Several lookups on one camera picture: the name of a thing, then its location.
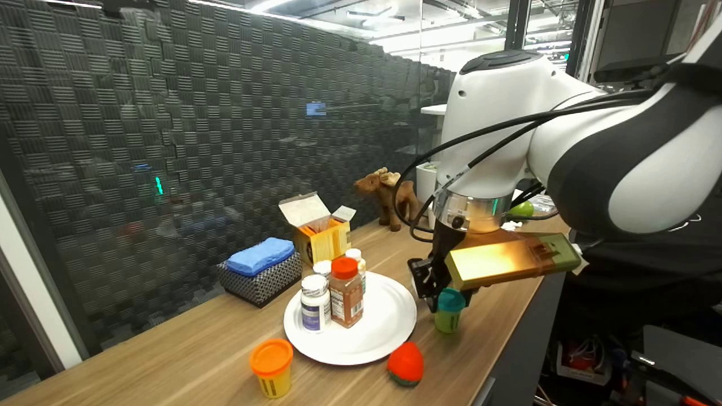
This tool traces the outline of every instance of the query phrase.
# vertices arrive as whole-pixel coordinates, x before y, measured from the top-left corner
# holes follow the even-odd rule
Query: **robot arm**
[[[548,189],[562,219],[587,235],[666,232],[693,217],[722,174],[720,86],[708,86],[722,77],[722,18],[681,65],[681,77],[636,106],[548,120],[474,167],[467,162],[523,124],[438,153],[433,253],[422,264],[426,277],[413,271],[415,282],[431,275],[429,289],[440,291],[449,284],[444,257],[463,239],[499,239],[499,221],[526,174]],[[532,52],[481,56],[451,86],[440,142],[600,95]]]

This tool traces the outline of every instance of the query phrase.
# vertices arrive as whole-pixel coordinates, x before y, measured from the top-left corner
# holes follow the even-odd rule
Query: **wooden countertop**
[[[539,221],[523,230],[564,232],[564,223]],[[352,232],[370,271],[411,286],[408,257],[426,257],[406,230],[363,226]],[[133,336],[52,379],[7,399],[16,404],[472,404],[510,334],[523,316],[542,277],[483,289],[463,311],[458,336],[435,332],[431,314],[420,305],[413,341],[426,361],[417,388],[397,388],[386,374],[386,361],[359,368],[329,368],[298,354],[291,392],[264,399],[248,370],[250,350],[271,336],[284,336],[282,314],[298,284],[264,309],[228,293],[212,298],[140,336]]]

